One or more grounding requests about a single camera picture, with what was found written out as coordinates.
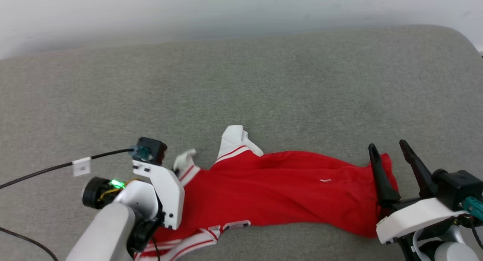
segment gray fabric surface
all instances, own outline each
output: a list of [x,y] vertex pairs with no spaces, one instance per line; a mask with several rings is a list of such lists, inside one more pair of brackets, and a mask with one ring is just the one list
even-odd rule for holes
[[[388,152],[403,198],[418,194],[398,146],[430,170],[483,178],[483,61],[458,32],[435,26],[316,32],[112,49],[77,49],[0,62],[0,183],[127,147],[139,136],[189,148],[210,167],[227,125],[242,124],[266,153],[307,150],[357,165],[374,142]],[[80,193],[92,176],[133,177],[125,154],[93,173],[66,168],[0,192],[0,226],[44,243],[59,259],[93,219]],[[474,246],[474,239],[469,238]],[[0,259],[49,260],[0,233]],[[395,260],[382,245],[325,224],[230,230],[200,260]]]

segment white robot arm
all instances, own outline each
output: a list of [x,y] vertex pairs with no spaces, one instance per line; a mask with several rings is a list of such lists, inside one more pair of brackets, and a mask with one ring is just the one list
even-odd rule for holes
[[158,227],[179,227],[185,190],[172,170],[160,166],[166,146],[142,137],[134,149],[133,172],[151,184],[91,179],[82,193],[83,204],[101,210],[67,261],[132,261]]
[[[381,206],[381,220],[376,226],[379,241],[398,243],[406,261],[478,261],[475,252],[465,245],[458,226],[472,228],[476,234],[474,226],[483,218],[483,182],[464,170],[447,173],[440,169],[431,174],[406,141],[401,140],[400,147],[418,182],[419,198],[400,200],[376,147],[369,146]],[[434,238],[438,240],[424,242]]]

